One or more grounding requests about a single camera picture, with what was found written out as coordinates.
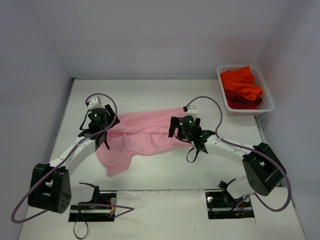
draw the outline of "plastic bin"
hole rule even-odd
[[[259,106],[257,106],[259,109],[232,109],[229,107],[229,105],[227,103],[227,98],[225,95],[225,90],[224,90],[224,86],[221,81],[220,74],[223,72],[226,72],[226,71],[230,71],[230,70],[237,70],[237,69],[243,68],[245,66],[250,66],[251,73],[254,75],[254,78],[255,78],[255,82],[253,84],[263,89],[263,94],[261,95],[263,101]],[[270,91],[267,87],[267,84],[265,82],[265,79],[264,79],[261,71],[256,66],[253,66],[253,65],[220,65],[216,68],[216,72],[218,74],[220,88],[222,91],[223,101],[225,104],[227,115],[230,115],[230,116],[258,116],[260,114],[263,114],[266,112],[271,112],[274,110],[274,108],[275,108],[274,101],[272,100],[272,97],[270,95]]]

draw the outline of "robotic arm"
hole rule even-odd
[[[70,176],[89,155],[93,154],[100,147],[102,143],[105,143],[109,149],[109,145],[107,143],[107,131],[92,136],[86,141],[83,140],[92,134],[98,133],[107,128],[114,118],[116,118],[116,120],[111,127],[118,124],[120,122],[118,117],[115,116],[115,113],[109,104],[106,106],[102,105],[101,99],[98,96],[92,97],[86,104],[87,113],[80,126],[80,130],[82,130],[82,132],[78,135],[75,142],[53,161],[48,164],[39,163],[34,167],[30,188],[32,188],[50,170],[61,164],[61,162],[67,158],[70,152],[75,148],[73,154],[68,157],[67,161],[29,195],[29,206],[51,212],[63,213],[71,202],[72,194]],[[88,125],[88,129],[83,129],[82,127],[87,116],[91,122]]]
[[[202,130],[200,119],[197,118],[198,112],[194,106],[185,107],[184,111],[186,112],[185,117],[171,117],[170,138],[175,135],[175,131],[178,129],[176,138],[191,143],[197,152],[217,154],[237,163],[242,162],[243,164],[246,176],[234,179],[229,183],[221,181],[219,184],[223,199],[228,206],[234,206],[245,195],[257,193],[262,196],[268,196],[283,179],[283,175],[279,169],[269,161],[265,161],[259,154],[226,144],[214,131]],[[261,142],[259,145],[245,145],[225,138],[223,139],[226,142],[248,147],[267,155],[286,172],[268,144]]]

